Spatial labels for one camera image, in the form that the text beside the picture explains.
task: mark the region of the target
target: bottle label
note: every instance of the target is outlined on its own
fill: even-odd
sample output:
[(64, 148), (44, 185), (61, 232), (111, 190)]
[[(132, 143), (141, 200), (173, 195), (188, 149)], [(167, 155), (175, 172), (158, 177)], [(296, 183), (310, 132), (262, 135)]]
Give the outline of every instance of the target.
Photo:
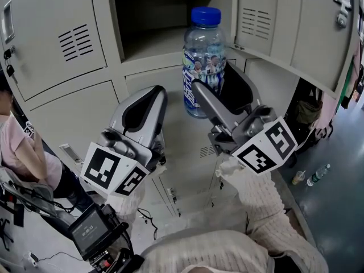
[(316, 174), (313, 174), (313, 175), (312, 175), (312, 181), (313, 181), (314, 183), (318, 182), (318, 181), (319, 181), (319, 179), (320, 179), (320, 178), (319, 178), (319, 177), (317, 177), (317, 176), (316, 176)]
[(226, 65), (224, 46), (215, 47), (214, 51), (215, 53), (210, 56), (206, 54), (193, 56), (186, 49), (183, 49), (184, 102), (189, 110), (200, 108), (192, 93), (191, 87), (194, 79), (207, 83), (217, 94), (221, 91)]

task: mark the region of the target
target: black pants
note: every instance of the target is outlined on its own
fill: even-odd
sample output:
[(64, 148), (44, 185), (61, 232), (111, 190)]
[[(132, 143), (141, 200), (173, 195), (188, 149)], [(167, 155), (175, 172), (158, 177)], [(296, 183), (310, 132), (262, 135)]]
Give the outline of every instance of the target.
[(63, 165), (61, 180), (53, 191), (53, 197), (67, 198), (80, 212), (84, 212), (93, 203), (76, 175), (65, 165)]

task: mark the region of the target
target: blue bottle cap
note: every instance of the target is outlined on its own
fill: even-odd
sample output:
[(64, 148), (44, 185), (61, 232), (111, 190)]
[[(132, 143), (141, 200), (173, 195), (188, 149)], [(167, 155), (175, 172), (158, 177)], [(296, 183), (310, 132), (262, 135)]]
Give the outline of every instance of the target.
[(205, 25), (218, 25), (221, 21), (221, 11), (213, 7), (195, 7), (191, 13), (192, 22)]

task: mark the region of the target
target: water bottle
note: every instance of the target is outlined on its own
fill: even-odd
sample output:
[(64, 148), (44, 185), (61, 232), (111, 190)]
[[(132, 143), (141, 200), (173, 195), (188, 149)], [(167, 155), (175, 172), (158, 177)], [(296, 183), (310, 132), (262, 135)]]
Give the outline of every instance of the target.
[(225, 37), (218, 25), (221, 12), (212, 7), (192, 9), (192, 27), (184, 35), (183, 90), (188, 114), (206, 118), (192, 94), (192, 81), (199, 79), (220, 93), (224, 79)]
[(309, 179), (307, 179), (307, 185), (313, 186), (314, 183), (318, 182), (324, 175), (329, 172), (330, 164), (327, 164), (320, 169), (318, 169), (315, 174), (313, 174)]

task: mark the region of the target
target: camera screen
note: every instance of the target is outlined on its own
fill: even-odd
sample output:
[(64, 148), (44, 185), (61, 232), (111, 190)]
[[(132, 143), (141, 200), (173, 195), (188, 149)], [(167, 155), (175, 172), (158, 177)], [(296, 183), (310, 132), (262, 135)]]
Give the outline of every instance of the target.
[(109, 230), (100, 219), (97, 211), (91, 212), (86, 219), (72, 231), (72, 235), (82, 253), (92, 246), (102, 235)]

